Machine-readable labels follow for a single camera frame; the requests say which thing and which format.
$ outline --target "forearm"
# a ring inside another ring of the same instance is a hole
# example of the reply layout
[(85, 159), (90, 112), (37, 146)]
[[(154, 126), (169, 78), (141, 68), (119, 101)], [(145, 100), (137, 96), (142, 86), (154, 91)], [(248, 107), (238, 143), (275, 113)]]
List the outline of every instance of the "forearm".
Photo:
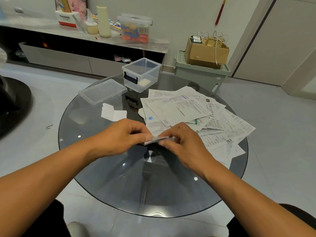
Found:
[(86, 141), (75, 143), (0, 178), (0, 233), (21, 235), (91, 161)]
[(204, 175), (250, 236), (316, 236), (316, 231), (217, 161)]

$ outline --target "black handle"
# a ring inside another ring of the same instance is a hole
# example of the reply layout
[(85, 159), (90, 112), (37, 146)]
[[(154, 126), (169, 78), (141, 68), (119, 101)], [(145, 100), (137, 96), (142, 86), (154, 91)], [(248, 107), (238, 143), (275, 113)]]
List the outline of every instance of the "black handle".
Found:
[(126, 71), (124, 71), (124, 79), (133, 82), (134, 84), (137, 85), (138, 83), (138, 77), (136, 79), (134, 79), (133, 77), (130, 77), (129, 75), (126, 74)]

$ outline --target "person's left hand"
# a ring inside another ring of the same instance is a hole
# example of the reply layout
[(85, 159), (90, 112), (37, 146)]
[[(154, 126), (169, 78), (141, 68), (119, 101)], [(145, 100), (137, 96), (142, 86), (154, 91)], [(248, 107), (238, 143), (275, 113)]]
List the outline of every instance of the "person's left hand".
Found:
[(153, 135), (143, 123), (122, 119), (83, 141), (89, 143), (89, 155), (96, 160), (104, 156), (122, 154), (133, 145), (152, 139)]

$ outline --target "fingernail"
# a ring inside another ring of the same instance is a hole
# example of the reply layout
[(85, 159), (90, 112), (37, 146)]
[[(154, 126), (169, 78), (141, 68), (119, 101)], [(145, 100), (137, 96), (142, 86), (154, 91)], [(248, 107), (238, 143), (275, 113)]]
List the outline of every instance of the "fingernail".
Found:
[(152, 135), (146, 135), (146, 142), (151, 141), (153, 139)]
[(160, 140), (160, 141), (158, 142), (158, 144), (161, 145), (161, 146), (163, 146), (164, 142), (165, 142), (165, 140)]

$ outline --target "black pants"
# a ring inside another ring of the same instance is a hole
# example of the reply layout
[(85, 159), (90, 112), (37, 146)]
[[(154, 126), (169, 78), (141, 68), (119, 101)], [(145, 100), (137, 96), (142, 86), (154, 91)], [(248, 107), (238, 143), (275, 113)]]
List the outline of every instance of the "black pants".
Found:
[[(289, 204), (280, 205), (316, 230), (316, 219), (309, 213)], [(235, 217), (228, 223), (227, 227), (229, 230), (229, 237), (249, 237)], [(54, 200), (22, 236), (70, 237), (70, 233), (64, 221), (63, 204), (58, 200)]]

